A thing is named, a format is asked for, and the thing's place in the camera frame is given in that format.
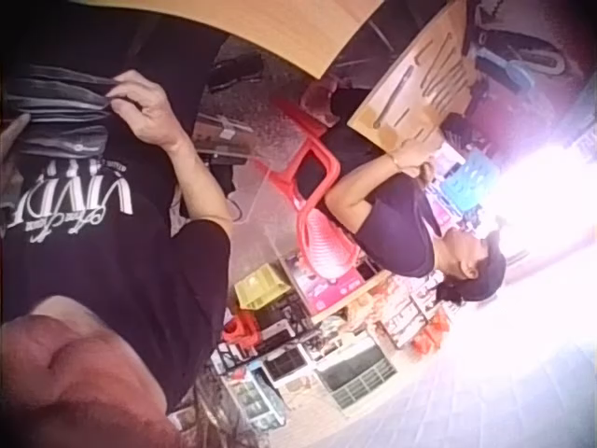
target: ponytail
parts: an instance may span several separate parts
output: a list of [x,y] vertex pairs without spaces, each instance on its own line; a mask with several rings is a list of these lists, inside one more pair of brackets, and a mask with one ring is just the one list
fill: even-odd
[[458,281],[444,280],[436,286],[436,302],[451,301],[456,305],[462,305],[464,298],[458,290]]

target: person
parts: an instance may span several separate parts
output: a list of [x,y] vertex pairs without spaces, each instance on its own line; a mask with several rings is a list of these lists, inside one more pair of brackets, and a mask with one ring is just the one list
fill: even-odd
[[[437,287],[439,301],[490,298],[506,271],[498,233],[479,239],[449,229],[441,235],[423,190],[434,177],[432,154],[412,143],[385,153],[348,127],[348,119],[368,94],[368,90],[334,84],[328,95],[319,90],[318,98],[303,101],[328,110],[322,116],[337,117],[321,141],[340,162],[340,177],[318,208],[384,269],[407,277],[442,271],[445,280]],[[309,197],[324,175],[324,168],[308,156],[297,172],[298,191]]]
[[[188,136],[226,35],[70,3],[44,23],[2,86],[31,118],[2,241],[2,423],[24,446],[179,446],[166,413],[228,295],[227,203]],[[190,221],[171,237],[176,184]]]

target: cable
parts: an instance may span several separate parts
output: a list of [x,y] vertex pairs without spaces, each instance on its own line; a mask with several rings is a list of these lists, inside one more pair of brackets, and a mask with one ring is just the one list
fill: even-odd
[[228,202],[229,202],[229,203],[231,203],[231,204],[232,204],[232,207],[234,207],[234,208],[236,209],[236,211],[238,212],[238,214],[239,214],[239,215],[238,215],[236,218],[234,218],[234,219],[232,220],[232,222],[239,222],[240,220],[242,220],[242,219],[243,219],[243,216],[244,216],[244,214],[243,214],[243,210],[242,210],[242,209],[241,209],[241,207],[240,207],[240,206],[239,206],[239,205],[236,203],[236,201],[234,201],[233,199],[231,199],[231,198],[226,198],[226,199],[228,200]]

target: yellow basket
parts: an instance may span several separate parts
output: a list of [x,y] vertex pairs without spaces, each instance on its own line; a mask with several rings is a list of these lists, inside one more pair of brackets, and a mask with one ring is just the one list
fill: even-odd
[[258,310],[285,294],[290,286],[270,264],[264,264],[234,285],[234,289],[242,309]]

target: black cap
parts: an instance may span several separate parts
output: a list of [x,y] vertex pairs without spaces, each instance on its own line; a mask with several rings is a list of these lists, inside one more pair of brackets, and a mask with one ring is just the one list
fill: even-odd
[[499,231],[493,231],[487,238],[489,256],[478,265],[479,276],[471,280],[459,280],[453,283],[464,301],[484,301],[489,299],[504,283],[506,275],[506,257],[500,251]]

